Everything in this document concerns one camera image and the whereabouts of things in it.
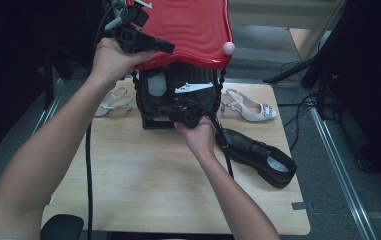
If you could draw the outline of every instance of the light wood tabletop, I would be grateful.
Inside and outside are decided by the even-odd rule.
[[[119,81],[135,96],[130,79]],[[225,89],[243,92],[277,110],[271,121],[251,123],[231,108],[218,110],[224,128],[236,130],[290,155],[273,89],[262,84],[225,83]],[[153,233],[230,233],[214,192],[199,163],[175,129],[144,130],[135,100],[132,111],[116,108],[94,118],[91,135],[94,214],[93,229]],[[44,211],[43,224],[56,214],[72,214],[87,224],[85,140],[53,203]],[[225,157],[215,153],[226,167]],[[297,176],[276,189],[246,165],[232,161],[235,180],[271,218],[280,234],[306,235],[310,225]]]

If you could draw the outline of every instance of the red plastic container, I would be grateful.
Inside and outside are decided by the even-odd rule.
[[[156,52],[137,69],[151,69],[171,62],[187,62],[209,69],[225,68],[231,60],[223,46],[233,42],[228,20],[228,0],[145,0],[150,18],[143,32],[175,44],[173,54]]]

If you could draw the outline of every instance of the white high heel shoe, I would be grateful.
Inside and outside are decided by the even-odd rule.
[[[126,87],[122,86],[119,88],[115,88],[108,92],[105,98],[99,105],[94,116],[101,117],[106,115],[110,110],[115,109],[117,107],[126,107],[128,111],[131,111],[130,103],[133,100],[133,95],[128,93]]]
[[[221,110],[231,107],[250,122],[265,121],[277,116],[277,112],[269,104],[256,103],[243,93],[231,88],[226,90],[226,94],[222,94],[221,105]]]

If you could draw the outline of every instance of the black shoe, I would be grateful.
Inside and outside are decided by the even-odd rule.
[[[239,132],[223,128],[230,158],[253,167],[258,174],[276,188],[284,188],[296,173],[297,165],[289,156],[276,147],[253,140]],[[219,135],[217,144],[222,148]]]

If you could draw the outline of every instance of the gray floor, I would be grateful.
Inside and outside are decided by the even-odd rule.
[[[233,25],[233,32],[237,49],[227,68],[228,82],[262,83],[262,79],[274,77],[283,69],[294,66],[294,61],[300,61],[286,29]],[[83,76],[85,72],[77,71],[72,80],[62,81],[64,88],[59,106],[82,84]],[[315,87],[301,88],[299,81],[300,77],[295,75],[273,85],[279,104],[299,103],[307,92],[316,91]],[[0,173],[16,149],[32,134],[41,116],[43,101],[44,96],[37,99],[0,144]],[[280,108],[280,114],[285,123],[296,114],[296,108]],[[299,141],[292,150],[292,157],[298,164],[297,176],[307,205],[311,232],[307,236],[283,236],[283,239],[381,239],[381,174],[359,170],[357,158],[337,122],[318,123],[316,119],[315,111],[300,117]],[[320,134],[318,124],[326,127],[330,136]],[[285,130],[291,145],[296,137],[296,124],[289,124]],[[326,147],[330,142],[335,145],[335,152]],[[343,167],[349,177],[343,183],[338,177],[341,172],[336,171],[336,155],[337,160],[341,160],[340,170]],[[355,194],[358,204],[354,205],[354,199],[345,194],[348,188],[352,189],[349,192],[352,196]],[[372,235],[364,234],[359,226],[365,227],[365,222],[359,223],[354,214],[363,211]],[[96,232],[93,239],[106,237],[107,233]]]

